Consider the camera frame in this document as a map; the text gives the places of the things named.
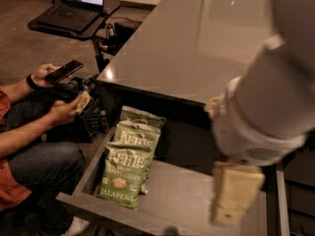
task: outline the hand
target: hand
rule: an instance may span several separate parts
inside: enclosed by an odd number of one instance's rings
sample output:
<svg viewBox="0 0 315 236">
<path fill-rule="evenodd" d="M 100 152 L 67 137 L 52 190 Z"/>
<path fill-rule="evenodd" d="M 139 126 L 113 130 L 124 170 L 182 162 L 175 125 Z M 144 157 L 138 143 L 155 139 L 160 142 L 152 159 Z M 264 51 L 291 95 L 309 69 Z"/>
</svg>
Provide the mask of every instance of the hand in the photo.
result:
<svg viewBox="0 0 315 236">
<path fill-rule="evenodd" d="M 39 87 L 42 88 L 49 88 L 49 87 L 53 87 L 54 84 L 49 83 L 45 80 L 45 77 L 56 71 L 57 69 L 59 69 L 60 67 L 56 67 L 53 64 L 43 64 L 41 65 L 37 71 L 35 71 L 32 75 L 31 75 L 31 79 L 33 80 L 33 82 L 38 85 Z"/>
<path fill-rule="evenodd" d="M 80 98 L 81 96 L 78 95 L 70 103 L 65 103 L 62 100 L 56 100 L 53 103 L 48 113 L 48 116 L 52 118 L 51 121 L 53 126 L 65 125 L 74 122 Z"/>
</svg>

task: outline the jeans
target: jeans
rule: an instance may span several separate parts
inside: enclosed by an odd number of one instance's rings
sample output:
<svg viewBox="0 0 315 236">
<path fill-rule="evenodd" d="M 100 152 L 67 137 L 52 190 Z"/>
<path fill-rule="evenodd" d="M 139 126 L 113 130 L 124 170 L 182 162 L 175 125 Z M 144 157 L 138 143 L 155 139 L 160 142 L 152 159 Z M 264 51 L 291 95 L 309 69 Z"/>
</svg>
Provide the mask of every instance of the jeans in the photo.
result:
<svg viewBox="0 0 315 236">
<path fill-rule="evenodd" d="M 2 132 L 17 128 L 45 114 L 54 98 L 49 90 L 32 93 L 13 104 L 5 116 Z M 55 200 L 59 192 L 71 195 L 85 169 L 80 148 L 70 142 L 36 141 L 7 157 L 15 180 L 34 193 L 41 193 L 44 218 L 38 235 L 61 235 L 71 224 L 71 214 Z"/>
</svg>

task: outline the laptop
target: laptop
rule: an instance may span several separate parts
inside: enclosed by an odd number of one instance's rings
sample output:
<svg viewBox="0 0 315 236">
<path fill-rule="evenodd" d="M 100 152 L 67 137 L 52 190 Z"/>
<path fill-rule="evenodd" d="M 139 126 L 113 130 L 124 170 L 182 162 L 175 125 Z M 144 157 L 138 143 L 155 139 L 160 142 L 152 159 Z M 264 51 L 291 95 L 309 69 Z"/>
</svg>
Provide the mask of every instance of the laptop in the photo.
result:
<svg viewBox="0 0 315 236">
<path fill-rule="evenodd" d="M 80 33 L 103 14 L 103 4 L 104 0 L 56 0 L 37 22 Z"/>
</svg>

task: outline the shoe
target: shoe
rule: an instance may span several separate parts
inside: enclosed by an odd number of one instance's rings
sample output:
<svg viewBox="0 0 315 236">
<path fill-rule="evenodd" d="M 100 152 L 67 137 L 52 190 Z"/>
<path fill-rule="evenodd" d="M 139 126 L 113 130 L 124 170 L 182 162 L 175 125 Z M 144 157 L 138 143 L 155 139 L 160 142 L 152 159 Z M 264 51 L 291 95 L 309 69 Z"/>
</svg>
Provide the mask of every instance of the shoe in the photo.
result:
<svg viewBox="0 0 315 236">
<path fill-rule="evenodd" d="M 87 230 L 90 224 L 90 222 L 75 216 L 68 230 L 61 236 L 78 236 Z"/>
</svg>

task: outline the smartphone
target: smartphone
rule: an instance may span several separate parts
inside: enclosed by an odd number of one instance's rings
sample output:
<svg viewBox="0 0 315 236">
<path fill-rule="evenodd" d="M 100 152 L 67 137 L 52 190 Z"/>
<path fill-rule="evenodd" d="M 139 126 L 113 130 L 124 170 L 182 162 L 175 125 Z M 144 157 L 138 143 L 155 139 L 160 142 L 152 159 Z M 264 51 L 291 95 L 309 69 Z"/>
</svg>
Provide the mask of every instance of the smartphone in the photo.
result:
<svg viewBox="0 0 315 236">
<path fill-rule="evenodd" d="M 77 60 L 72 60 L 68 64 L 47 75 L 45 79 L 52 84 L 57 84 L 82 67 L 82 63 Z"/>
</svg>

